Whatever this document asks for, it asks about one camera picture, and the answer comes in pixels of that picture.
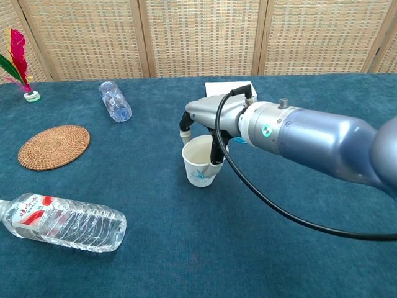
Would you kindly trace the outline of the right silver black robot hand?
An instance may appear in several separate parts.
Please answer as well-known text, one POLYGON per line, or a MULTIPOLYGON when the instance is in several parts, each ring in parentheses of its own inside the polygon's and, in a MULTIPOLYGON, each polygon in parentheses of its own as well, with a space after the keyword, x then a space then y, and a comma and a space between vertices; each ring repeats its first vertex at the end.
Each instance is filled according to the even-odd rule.
POLYGON ((245 95, 224 94, 203 97, 186 104, 179 122, 179 135, 183 144, 190 141, 190 127, 194 123, 206 127, 212 137, 209 165, 203 171, 206 178, 210 178, 220 171, 228 141, 241 136, 238 126, 240 116, 256 101, 255 96, 247 99, 245 95))

